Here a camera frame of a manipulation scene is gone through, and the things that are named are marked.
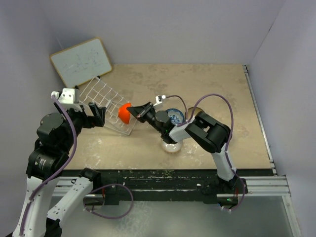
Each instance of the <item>dish rack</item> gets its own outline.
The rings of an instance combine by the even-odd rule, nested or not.
[[[137,122],[133,116],[130,117],[129,124],[125,124],[119,119],[119,108],[128,101],[101,81],[99,77],[95,77],[89,82],[81,92],[79,101],[86,108],[87,114],[90,111],[88,106],[90,102],[96,103],[99,107],[106,107],[104,126],[124,135],[129,135]]]

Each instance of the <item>gray wall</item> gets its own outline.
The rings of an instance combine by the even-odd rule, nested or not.
[[[99,36],[113,63],[243,63],[285,0],[40,0],[63,47]]]
[[[316,2],[287,0],[250,64],[250,79],[306,237],[316,236],[315,69]]]
[[[49,61],[60,46],[36,0],[0,1],[0,236],[17,225],[40,119],[62,87]]]

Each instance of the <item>orange object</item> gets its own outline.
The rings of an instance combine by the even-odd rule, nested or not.
[[[131,107],[131,103],[126,103],[122,105],[118,110],[118,117],[122,120],[123,123],[129,124],[130,112],[127,110],[127,107]]]

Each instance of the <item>wooden tabletop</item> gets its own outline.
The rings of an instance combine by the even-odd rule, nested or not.
[[[191,107],[203,95],[225,96],[234,112],[234,133],[230,152],[237,168],[270,168],[264,137],[257,119],[242,65],[208,64],[135,64],[114,65],[102,76],[110,87],[134,106],[156,95],[180,95]],[[204,99],[200,105],[207,114],[230,127],[226,103],[217,97]],[[170,98],[163,109],[184,112],[181,101]],[[160,134],[148,123],[136,123],[129,136],[108,128],[83,129],[78,148],[67,169],[193,169],[216,168],[210,153],[193,139],[184,140],[182,150],[167,154],[160,147]]]

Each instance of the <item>blue plate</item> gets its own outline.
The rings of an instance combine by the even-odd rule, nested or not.
[[[168,116],[171,118],[172,124],[183,123],[185,121],[183,113],[178,109],[167,109]]]

